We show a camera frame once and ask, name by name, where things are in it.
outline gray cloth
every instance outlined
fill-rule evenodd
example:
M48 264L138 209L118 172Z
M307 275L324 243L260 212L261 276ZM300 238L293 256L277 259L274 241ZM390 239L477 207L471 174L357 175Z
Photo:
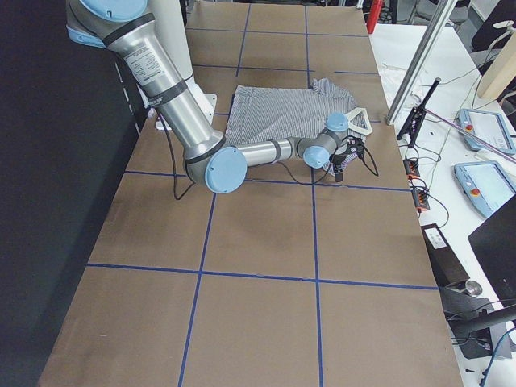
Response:
M227 123L229 144L249 144L287 137L315 138L331 113L356 108L349 91L324 78L312 89L266 89L239 85ZM366 128L361 116L352 121ZM363 137L353 131L350 135Z

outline blue and white device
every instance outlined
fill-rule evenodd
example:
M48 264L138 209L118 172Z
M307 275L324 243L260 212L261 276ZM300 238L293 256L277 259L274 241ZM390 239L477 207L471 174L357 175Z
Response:
M461 163L454 170L464 193L486 218L516 194L516 185L496 161Z
M509 129L506 126L501 114L490 111L462 109L459 114L459 121L462 128L475 135L486 143L507 155L516 154L516 147L510 138ZM484 148L474 139L464 136L468 148L473 151L480 151Z

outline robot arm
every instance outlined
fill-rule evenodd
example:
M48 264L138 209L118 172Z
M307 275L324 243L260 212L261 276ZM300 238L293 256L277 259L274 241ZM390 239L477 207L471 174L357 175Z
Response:
M151 106L164 116L181 141L185 170L192 181L216 193L229 193L243 183L248 166L300 157L318 169L337 149L345 149L348 120L344 114L332 114L316 139L229 146L224 134L211 127L170 52L156 37L153 11L162 8L164 1L67 0L67 28L73 41L107 48L125 60ZM179 10L178 2L170 3ZM182 19L177 20L184 36ZM186 39L179 38L179 46L188 52Z

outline dark wall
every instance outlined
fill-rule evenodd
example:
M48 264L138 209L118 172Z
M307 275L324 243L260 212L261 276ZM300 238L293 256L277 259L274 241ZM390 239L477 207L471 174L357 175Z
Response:
M0 385L10 387L35 385L137 138L115 58L70 42L65 24L64 1L2 2Z

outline black band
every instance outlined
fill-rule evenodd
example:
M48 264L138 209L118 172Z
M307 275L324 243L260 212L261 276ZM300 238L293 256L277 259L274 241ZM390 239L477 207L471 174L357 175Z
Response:
M331 131L329 129L324 129L322 132L321 132L322 135L329 135L334 141L335 141L335 144L337 145L337 148L340 146L340 144L342 143L342 140L335 134L334 131Z
M220 141L217 143L217 145L212 147L212 149L210 149L208 152L203 153L200 156L194 157L193 159L185 160L185 163L186 164L195 164L195 163L198 163L199 161L203 161L203 160L207 159L208 157L213 156L220 148L222 148L224 146L225 143L226 143L226 136L223 136L220 139Z
M158 95L149 98L148 104L151 107L164 105L165 103L172 101L186 89L188 89L186 82L181 80L177 85L172 86L170 89L165 90L163 93L159 93Z
M280 157L281 157L281 147L280 147L280 144L279 144L276 140L274 140L274 139L270 139L270 140L268 140L268 141L270 141L271 143L273 143L274 148L276 149L276 157L274 157L274 160L271 162L271 164L274 164L274 163L275 163L275 162L277 162L277 161L280 159Z
M102 39L102 42L104 42L104 44L107 47L113 42L115 42L118 38L121 38L122 36L128 34L132 30L135 30L136 28L151 22L152 20L156 20L153 14L145 14L143 16L140 16L139 18L134 19L132 22L124 24L118 30L111 32L108 36Z

